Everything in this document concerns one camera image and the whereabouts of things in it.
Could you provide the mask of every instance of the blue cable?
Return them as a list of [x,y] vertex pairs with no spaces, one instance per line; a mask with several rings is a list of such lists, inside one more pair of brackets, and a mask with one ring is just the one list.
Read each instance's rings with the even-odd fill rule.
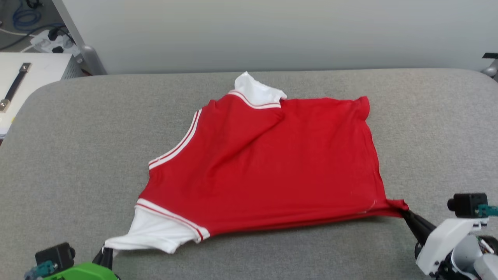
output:
[[[40,11],[35,9],[24,9],[24,1],[19,0],[19,7],[15,10],[12,15],[12,25],[15,29],[19,31],[31,32],[35,29],[29,28],[30,26],[37,24],[41,19]],[[64,25],[63,23],[54,23],[52,25]]]

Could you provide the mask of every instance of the gray wall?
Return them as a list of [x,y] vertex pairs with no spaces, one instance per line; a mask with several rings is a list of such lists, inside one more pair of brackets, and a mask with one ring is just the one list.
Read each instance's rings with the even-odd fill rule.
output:
[[56,0],[113,73],[452,67],[498,52],[496,0]]

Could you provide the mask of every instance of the red and white t-shirt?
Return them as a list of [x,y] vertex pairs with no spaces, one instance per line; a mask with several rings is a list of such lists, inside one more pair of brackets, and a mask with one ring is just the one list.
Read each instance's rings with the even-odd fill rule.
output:
[[195,112],[182,141],[149,163],[128,234],[105,247],[173,253],[223,233],[408,209],[385,197],[367,97],[286,98],[245,72],[235,90]]

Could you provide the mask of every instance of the gray fabric surface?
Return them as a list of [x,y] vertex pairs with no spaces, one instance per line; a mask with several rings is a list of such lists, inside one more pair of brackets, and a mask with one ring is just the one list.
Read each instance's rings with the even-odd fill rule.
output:
[[[498,204],[498,84],[466,70],[252,73],[289,98],[367,95],[368,124],[388,198],[433,223],[453,217],[455,192]],[[39,89],[0,146],[0,279],[18,279],[34,253],[68,241],[91,261],[127,232],[147,163],[174,147],[192,114],[239,73],[79,78]],[[497,222],[488,234],[498,236]],[[124,252],[133,279],[423,279],[402,219],[375,217],[189,243],[176,254]]]

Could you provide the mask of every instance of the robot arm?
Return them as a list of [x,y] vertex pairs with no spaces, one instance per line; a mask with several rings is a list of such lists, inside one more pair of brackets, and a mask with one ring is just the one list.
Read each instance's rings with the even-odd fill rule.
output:
[[403,217],[418,240],[416,264],[426,275],[447,280],[498,280],[498,242],[493,237],[471,234],[488,224],[489,216],[498,216],[483,193],[456,194],[448,208],[457,218],[435,227],[411,211]]

